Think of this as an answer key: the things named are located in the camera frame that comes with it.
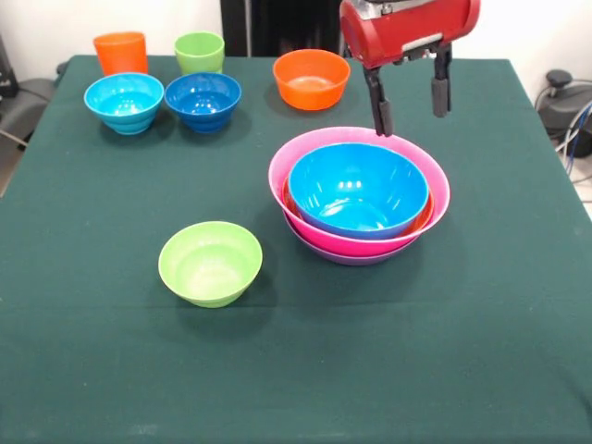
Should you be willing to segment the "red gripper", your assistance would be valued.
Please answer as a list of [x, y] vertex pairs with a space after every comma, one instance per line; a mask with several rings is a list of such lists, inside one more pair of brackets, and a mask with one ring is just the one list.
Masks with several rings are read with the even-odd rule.
[[451, 111], [450, 43], [473, 30], [479, 1], [343, 1], [339, 6], [341, 31], [351, 55], [364, 65], [378, 136], [393, 135], [390, 103], [379, 67], [401, 61], [409, 52], [436, 51], [431, 80], [436, 117]]

